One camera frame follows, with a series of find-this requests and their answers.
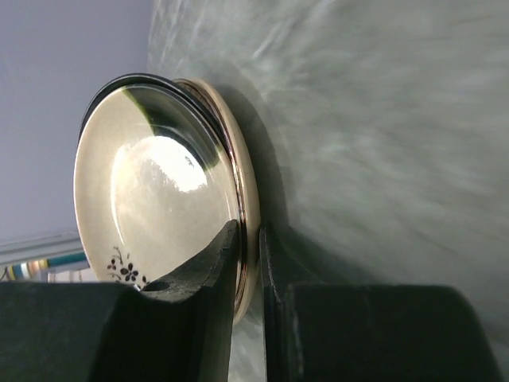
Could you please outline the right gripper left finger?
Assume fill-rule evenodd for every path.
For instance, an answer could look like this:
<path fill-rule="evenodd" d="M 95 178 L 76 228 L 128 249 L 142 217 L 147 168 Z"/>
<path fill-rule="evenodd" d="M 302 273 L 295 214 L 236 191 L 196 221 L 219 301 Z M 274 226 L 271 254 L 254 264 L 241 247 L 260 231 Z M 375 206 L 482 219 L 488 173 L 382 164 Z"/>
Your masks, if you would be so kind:
<path fill-rule="evenodd" d="M 239 228 L 142 290 L 121 283 L 1 285 L 4 381 L 225 381 Z"/>

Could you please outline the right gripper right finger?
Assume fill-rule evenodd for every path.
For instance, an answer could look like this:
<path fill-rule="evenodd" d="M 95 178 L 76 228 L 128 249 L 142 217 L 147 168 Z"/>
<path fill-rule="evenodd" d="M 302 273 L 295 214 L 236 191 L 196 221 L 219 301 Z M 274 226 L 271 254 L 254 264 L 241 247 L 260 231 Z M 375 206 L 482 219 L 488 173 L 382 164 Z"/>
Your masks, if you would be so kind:
<path fill-rule="evenodd" d="M 259 233 L 269 381 L 500 381 L 472 304 L 449 286 L 338 283 Z"/>

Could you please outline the small beige saucer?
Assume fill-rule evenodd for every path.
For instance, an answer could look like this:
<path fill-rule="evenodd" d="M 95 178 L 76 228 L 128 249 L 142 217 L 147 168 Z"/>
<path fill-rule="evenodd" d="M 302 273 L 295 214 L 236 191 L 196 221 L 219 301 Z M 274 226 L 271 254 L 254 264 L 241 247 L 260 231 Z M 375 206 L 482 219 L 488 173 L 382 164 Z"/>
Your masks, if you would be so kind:
<path fill-rule="evenodd" d="M 258 279 L 260 203 L 251 156 L 239 124 L 221 94 L 204 80 L 177 79 L 176 84 L 197 99 L 212 115 L 215 132 L 229 157 L 239 205 L 239 253 L 233 323 L 247 312 Z"/>

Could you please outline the cream green glazed saucer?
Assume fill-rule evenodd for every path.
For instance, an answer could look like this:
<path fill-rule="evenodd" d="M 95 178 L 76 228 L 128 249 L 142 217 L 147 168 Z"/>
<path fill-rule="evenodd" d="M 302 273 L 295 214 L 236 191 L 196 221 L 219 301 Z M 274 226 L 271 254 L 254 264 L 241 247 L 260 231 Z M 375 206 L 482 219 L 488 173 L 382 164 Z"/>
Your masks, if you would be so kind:
<path fill-rule="evenodd" d="M 81 243 L 98 280 L 143 288 L 239 219 L 216 127 L 196 97 L 156 76 L 120 77 L 92 100 L 73 192 Z"/>

